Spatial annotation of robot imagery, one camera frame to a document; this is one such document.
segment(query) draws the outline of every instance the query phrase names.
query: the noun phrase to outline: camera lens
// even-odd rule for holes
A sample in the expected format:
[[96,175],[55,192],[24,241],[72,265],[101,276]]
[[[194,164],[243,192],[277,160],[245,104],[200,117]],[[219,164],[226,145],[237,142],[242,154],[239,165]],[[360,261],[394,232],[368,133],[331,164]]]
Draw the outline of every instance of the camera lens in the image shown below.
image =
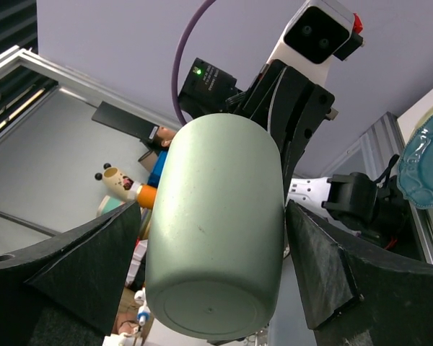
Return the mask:
[[304,36],[310,36],[310,35],[311,35],[311,32],[312,32],[312,28],[311,28],[311,26],[309,26],[309,25],[305,25],[305,26],[302,28],[302,34],[303,34]]
[[322,40],[319,41],[319,46],[322,49],[326,49],[329,46],[329,40],[327,38],[323,38]]

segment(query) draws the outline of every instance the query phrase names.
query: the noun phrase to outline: blue plate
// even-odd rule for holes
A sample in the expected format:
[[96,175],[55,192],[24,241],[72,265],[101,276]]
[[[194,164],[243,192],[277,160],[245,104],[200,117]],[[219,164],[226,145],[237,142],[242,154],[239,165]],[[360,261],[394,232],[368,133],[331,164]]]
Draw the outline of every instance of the blue plate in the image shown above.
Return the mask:
[[404,149],[398,165],[398,187],[417,208],[433,208],[433,115]]

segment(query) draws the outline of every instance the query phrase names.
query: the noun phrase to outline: person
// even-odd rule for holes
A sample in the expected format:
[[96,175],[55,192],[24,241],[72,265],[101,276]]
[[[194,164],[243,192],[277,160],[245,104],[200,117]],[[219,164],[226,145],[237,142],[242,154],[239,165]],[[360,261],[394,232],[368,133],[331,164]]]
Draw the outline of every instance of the person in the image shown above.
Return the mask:
[[112,333],[117,335],[122,333],[132,335],[135,332],[135,328],[139,328],[135,313],[119,312],[115,317]]
[[152,143],[155,146],[161,148],[161,150],[166,151],[170,147],[173,138],[176,136],[176,131],[170,130],[163,126],[157,126],[155,129],[155,134],[152,138]]

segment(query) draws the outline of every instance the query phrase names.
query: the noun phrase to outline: camera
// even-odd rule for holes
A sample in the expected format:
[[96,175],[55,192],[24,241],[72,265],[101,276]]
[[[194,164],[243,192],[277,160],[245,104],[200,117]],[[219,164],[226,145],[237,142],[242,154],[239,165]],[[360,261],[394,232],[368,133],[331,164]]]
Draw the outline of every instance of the camera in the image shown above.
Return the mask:
[[309,0],[292,17],[268,63],[279,59],[324,85],[330,57],[353,33],[354,14],[336,0]]

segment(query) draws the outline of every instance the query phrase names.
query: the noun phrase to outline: white ceiling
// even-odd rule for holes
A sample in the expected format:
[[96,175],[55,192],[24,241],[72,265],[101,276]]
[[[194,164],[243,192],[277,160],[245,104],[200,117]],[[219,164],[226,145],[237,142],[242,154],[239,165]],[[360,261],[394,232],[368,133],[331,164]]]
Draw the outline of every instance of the white ceiling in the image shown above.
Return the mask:
[[[145,107],[174,117],[170,72],[183,28],[201,0],[38,0],[40,54],[84,72]],[[244,89],[266,61],[300,0],[219,0],[186,47]],[[336,120],[321,125],[298,172],[315,176],[386,111],[401,114],[433,87],[433,0],[342,0],[366,41],[335,60],[327,88]]]

